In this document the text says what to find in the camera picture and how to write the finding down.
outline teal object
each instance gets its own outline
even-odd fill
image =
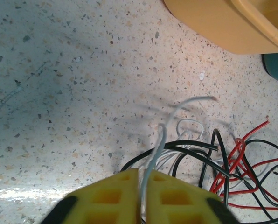
[[[262,55],[262,61],[266,72],[278,80],[278,54],[265,54]]]

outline orange plastic container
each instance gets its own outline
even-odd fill
[[[235,54],[278,53],[278,0],[164,0],[197,33]]]

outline terrazzo floor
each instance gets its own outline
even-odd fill
[[[204,124],[203,141],[218,128],[230,151],[231,132],[242,137],[269,115],[255,136],[278,145],[278,82],[260,56],[221,49],[162,1],[0,1],[0,224],[40,222],[68,192],[153,147],[157,124],[180,101],[205,95],[219,101],[178,113]],[[254,144],[246,155],[255,164],[278,152]],[[186,158],[178,177],[195,184],[201,165]],[[277,176],[264,186],[278,197]],[[256,205],[251,196],[229,201]],[[242,222],[267,219],[232,210]]]

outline small white debris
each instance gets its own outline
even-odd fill
[[[74,57],[73,60],[72,60],[72,63],[78,63],[78,62],[81,62],[81,61],[83,61],[83,58],[81,56]]]
[[[200,81],[204,80],[204,72],[199,74],[199,79],[200,79]]]

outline tangled wires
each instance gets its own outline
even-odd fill
[[[121,171],[124,171],[131,167],[134,163],[140,161],[141,159],[151,155],[151,160],[149,162],[149,166],[147,167],[147,171],[143,177],[143,181],[141,184],[141,193],[144,193],[146,182],[149,177],[149,174],[153,168],[159,170],[165,163],[167,163],[172,158],[176,157],[175,161],[169,173],[171,176],[176,177],[177,168],[180,165],[181,161],[187,155],[192,156],[203,162],[202,171],[199,179],[198,186],[202,188],[203,179],[206,173],[206,169],[210,166],[213,169],[214,181],[210,187],[210,192],[218,194],[221,198],[223,198],[223,203],[225,206],[236,207],[240,209],[250,209],[250,210],[262,210],[266,216],[269,218],[268,221],[264,222],[256,222],[253,224],[274,224],[278,223],[278,217],[272,218],[268,211],[270,210],[278,210],[278,198],[273,196],[270,192],[268,192],[262,185],[264,181],[266,181],[267,177],[273,173],[278,176],[278,172],[275,169],[278,168],[278,164],[272,167],[262,178],[259,180],[259,177],[255,174],[254,169],[273,162],[277,162],[278,158],[271,159],[267,161],[262,161],[255,165],[250,165],[245,151],[249,147],[250,144],[254,142],[263,143],[274,147],[278,150],[278,146],[268,142],[266,140],[254,139],[249,140],[251,135],[266,126],[269,123],[267,120],[261,125],[257,126],[249,133],[247,133],[243,138],[235,139],[235,146],[229,155],[226,153],[226,149],[222,140],[222,137],[217,129],[213,130],[211,143],[204,143],[197,141],[202,133],[203,127],[201,131],[201,135],[196,140],[181,140],[181,134],[178,133],[179,140],[172,141],[166,143],[166,125],[161,125],[162,133],[160,134],[160,138],[156,147],[150,150],[145,151],[144,153],[136,156],[129,162],[127,162]],[[217,138],[219,145],[215,145],[215,139]],[[219,160],[212,160],[211,155],[213,151],[221,151],[222,158]],[[230,182],[237,182],[233,187],[229,187]],[[246,190],[235,190],[238,186],[244,184],[246,186]],[[271,204],[271,207],[265,207],[255,194],[255,192],[259,191],[264,199]],[[252,194],[255,200],[258,203],[258,206],[243,206],[237,205],[228,202],[229,196],[241,195],[241,194]]]

